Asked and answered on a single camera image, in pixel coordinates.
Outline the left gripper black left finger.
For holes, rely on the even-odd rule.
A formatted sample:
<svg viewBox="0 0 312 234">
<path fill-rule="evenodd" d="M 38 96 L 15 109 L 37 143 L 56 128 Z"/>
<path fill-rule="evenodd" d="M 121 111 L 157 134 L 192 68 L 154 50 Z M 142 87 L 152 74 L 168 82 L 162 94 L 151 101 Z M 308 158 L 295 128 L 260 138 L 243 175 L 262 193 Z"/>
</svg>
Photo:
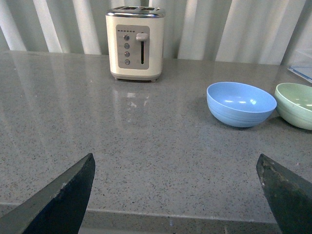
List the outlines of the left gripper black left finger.
<svg viewBox="0 0 312 234">
<path fill-rule="evenodd" d="M 77 234 L 95 176 L 89 153 L 31 198 L 1 217 L 2 234 Z"/>
</svg>

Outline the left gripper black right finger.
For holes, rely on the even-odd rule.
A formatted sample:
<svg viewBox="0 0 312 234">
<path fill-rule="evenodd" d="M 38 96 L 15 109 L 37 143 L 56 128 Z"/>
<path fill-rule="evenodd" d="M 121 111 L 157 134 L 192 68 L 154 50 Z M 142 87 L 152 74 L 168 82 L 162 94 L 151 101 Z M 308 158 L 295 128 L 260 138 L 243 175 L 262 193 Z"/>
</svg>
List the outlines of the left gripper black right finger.
<svg viewBox="0 0 312 234">
<path fill-rule="evenodd" d="M 284 234 L 312 232 L 312 184 L 264 154 L 256 171 L 271 212 Z"/>
</svg>

